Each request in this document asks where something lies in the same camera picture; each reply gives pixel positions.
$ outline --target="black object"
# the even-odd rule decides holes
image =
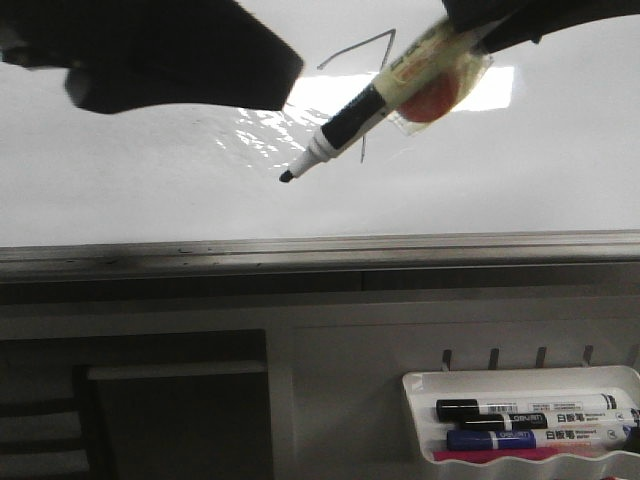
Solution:
[[[289,170],[280,175],[280,181],[282,183],[289,183],[291,180],[293,180],[293,173],[291,173]]]
[[[302,59],[233,0],[2,0],[5,62],[69,68],[80,108],[279,110]]]
[[[611,17],[640,14],[640,0],[443,0],[459,31],[510,15],[483,41],[489,53],[549,33]]]
[[[622,446],[625,452],[640,453],[640,428],[633,427],[627,436],[627,441]]]
[[[480,407],[473,399],[438,400],[436,413],[441,422],[457,422],[471,415],[480,415]]]
[[[94,381],[117,478],[273,480],[267,375]]]
[[[46,395],[47,387],[38,385],[36,390]],[[84,458],[87,442],[79,421],[74,421],[78,406],[77,398],[40,398],[19,403],[0,400],[0,478],[95,480]]]
[[[355,137],[363,125],[384,108],[385,104],[382,95],[369,84],[321,127],[322,133],[331,146],[339,150]]]

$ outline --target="dark fabric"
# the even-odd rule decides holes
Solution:
[[[443,0],[459,31],[507,18],[484,40],[489,53],[582,23],[640,13],[640,0]]]
[[[302,59],[234,0],[2,0],[24,67],[70,68],[73,102],[99,113],[165,103],[279,110]]]

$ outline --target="white surface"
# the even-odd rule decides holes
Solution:
[[[640,17],[499,52],[488,74],[498,80],[476,107],[411,138],[385,122],[363,165],[357,145],[284,185],[285,165],[366,83],[385,40],[322,75],[315,65],[397,28],[393,57],[444,10],[438,0],[242,3],[306,61],[282,113],[173,105],[100,116],[71,106],[64,72],[0,65],[0,246],[640,228]]]
[[[435,405],[438,399],[446,398],[526,398],[542,396],[571,397],[573,395],[605,393],[613,395],[621,408],[635,408],[640,400],[640,376],[630,367],[578,367],[540,368],[535,370],[494,370],[461,372],[408,373],[403,385],[411,419],[415,425],[417,449],[424,459],[426,478],[455,478],[475,480],[517,478],[560,478],[570,465],[575,475],[581,470],[582,477],[599,478],[612,465],[623,462],[635,463],[634,473],[640,466],[640,455],[628,452],[610,452],[597,458],[577,457],[571,454],[556,455],[543,461],[501,458],[487,464],[472,465],[459,460],[433,461],[432,451],[446,450],[446,431],[453,424],[437,421]],[[447,474],[451,466],[460,469],[455,477]],[[527,466],[533,475],[524,474]]]

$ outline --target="blue marker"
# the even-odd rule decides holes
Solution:
[[[536,447],[604,447],[620,448],[631,427],[573,428],[554,430],[512,430],[476,432],[450,430],[447,448],[461,450],[512,450]]]

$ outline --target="aluminum ledge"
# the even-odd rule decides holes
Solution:
[[[0,248],[0,283],[640,261],[640,230]]]

